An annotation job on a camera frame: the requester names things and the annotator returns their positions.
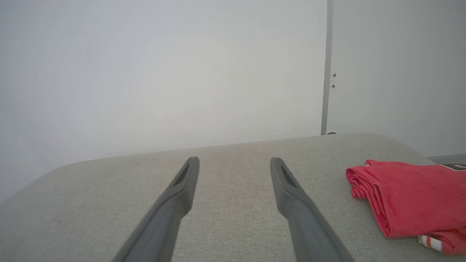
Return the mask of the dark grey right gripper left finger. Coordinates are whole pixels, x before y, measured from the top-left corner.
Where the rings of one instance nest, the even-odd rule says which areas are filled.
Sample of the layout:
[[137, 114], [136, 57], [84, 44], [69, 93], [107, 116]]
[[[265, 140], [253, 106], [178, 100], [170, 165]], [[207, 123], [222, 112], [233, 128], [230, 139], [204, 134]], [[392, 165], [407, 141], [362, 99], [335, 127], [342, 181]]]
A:
[[171, 262], [181, 224], [193, 206], [200, 160], [186, 160], [111, 262]]

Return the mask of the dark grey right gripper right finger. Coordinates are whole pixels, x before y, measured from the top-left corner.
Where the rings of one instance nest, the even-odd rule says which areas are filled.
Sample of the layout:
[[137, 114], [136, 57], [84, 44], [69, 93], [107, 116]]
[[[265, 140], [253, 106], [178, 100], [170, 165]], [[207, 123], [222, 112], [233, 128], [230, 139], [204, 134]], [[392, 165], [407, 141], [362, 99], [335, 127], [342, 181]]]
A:
[[288, 221], [296, 262], [355, 262], [282, 159], [271, 158], [270, 174], [277, 209]]

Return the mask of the red garment with white stripes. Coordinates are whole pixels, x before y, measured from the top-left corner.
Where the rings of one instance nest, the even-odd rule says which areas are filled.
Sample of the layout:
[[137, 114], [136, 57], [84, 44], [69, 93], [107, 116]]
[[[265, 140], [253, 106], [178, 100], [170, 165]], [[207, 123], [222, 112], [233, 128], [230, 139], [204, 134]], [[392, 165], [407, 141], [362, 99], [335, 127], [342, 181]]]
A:
[[444, 255], [466, 256], [466, 164], [368, 159], [345, 173], [352, 197], [368, 200], [386, 237], [417, 237]]

